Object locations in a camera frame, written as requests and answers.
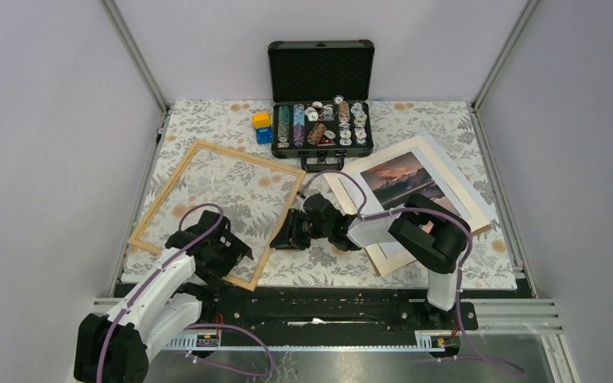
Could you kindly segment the cream photo mat board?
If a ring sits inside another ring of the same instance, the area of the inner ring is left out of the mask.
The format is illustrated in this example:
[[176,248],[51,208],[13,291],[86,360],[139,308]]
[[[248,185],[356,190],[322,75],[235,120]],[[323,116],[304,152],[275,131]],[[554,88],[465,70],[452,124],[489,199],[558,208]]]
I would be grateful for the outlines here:
[[402,207],[416,192],[459,215],[471,232],[496,218],[481,194],[429,135],[416,136],[355,160],[343,171],[362,190],[343,176],[326,174],[324,179],[348,214],[357,211],[364,197],[367,203],[362,212],[371,214]]

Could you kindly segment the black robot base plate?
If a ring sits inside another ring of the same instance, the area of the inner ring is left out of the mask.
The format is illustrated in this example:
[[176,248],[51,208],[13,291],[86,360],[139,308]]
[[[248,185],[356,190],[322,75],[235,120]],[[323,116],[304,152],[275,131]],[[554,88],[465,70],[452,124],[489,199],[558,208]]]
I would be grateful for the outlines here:
[[177,292],[203,303],[200,321],[244,328],[270,347],[396,346],[413,344],[416,331],[450,335],[462,321],[484,328],[478,303],[495,305],[531,298],[529,290],[467,290],[461,308],[432,307],[426,289],[228,286],[217,292],[191,282]]

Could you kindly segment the mountain sunset photo print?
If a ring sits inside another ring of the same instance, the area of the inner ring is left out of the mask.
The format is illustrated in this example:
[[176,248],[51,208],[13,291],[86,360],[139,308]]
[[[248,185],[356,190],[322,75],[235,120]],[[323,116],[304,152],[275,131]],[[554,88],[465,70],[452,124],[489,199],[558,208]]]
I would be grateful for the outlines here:
[[353,214],[346,237],[384,256],[410,255],[440,274],[453,270],[468,235],[488,225],[465,177],[425,144],[401,144],[356,160],[327,182]]

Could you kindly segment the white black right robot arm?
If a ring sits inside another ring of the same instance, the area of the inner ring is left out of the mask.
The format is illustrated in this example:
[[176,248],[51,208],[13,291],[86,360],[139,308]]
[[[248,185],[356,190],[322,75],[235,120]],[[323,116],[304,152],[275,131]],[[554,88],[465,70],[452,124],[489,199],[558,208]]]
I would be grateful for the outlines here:
[[403,207],[370,215],[345,214],[320,194],[290,209],[271,240],[276,250],[300,250],[327,239],[341,251],[396,243],[429,272],[427,321],[444,329],[457,319],[461,268],[473,249],[470,226],[431,199],[414,193]]

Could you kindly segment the brown frame backing board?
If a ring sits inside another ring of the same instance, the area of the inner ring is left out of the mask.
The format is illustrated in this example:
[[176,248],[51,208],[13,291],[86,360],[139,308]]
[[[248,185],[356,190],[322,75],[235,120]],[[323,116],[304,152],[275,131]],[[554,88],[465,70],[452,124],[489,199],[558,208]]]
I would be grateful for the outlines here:
[[488,224],[484,225],[483,227],[479,227],[479,228],[477,228],[477,229],[474,229],[474,230],[471,232],[471,234],[472,234],[472,235],[480,235],[480,234],[482,234],[482,233],[485,233],[485,232],[487,232],[487,231],[490,231],[491,229],[492,229],[492,224],[491,224],[491,223],[488,223]]

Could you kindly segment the light wooden picture frame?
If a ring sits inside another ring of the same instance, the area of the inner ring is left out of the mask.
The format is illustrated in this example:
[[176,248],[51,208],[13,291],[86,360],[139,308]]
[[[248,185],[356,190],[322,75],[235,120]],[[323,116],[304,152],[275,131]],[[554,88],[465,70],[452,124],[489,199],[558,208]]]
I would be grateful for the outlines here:
[[213,204],[231,232],[250,248],[226,276],[246,290],[258,285],[277,234],[305,178],[305,171],[232,148],[196,141],[175,167],[129,237],[129,244],[161,254],[167,237],[194,224]]

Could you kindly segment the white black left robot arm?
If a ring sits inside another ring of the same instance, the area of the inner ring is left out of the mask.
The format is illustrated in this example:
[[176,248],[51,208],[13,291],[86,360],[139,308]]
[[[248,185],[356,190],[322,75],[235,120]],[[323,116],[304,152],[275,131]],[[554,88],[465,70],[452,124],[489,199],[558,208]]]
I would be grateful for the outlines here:
[[147,276],[104,314],[79,325],[73,377],[79,382],[142,382],[154,357],[185,326],[204,328],[216,316],[210,296],[251,248],[231,233],[214,203],[197,206],[196,224],[178,227]]

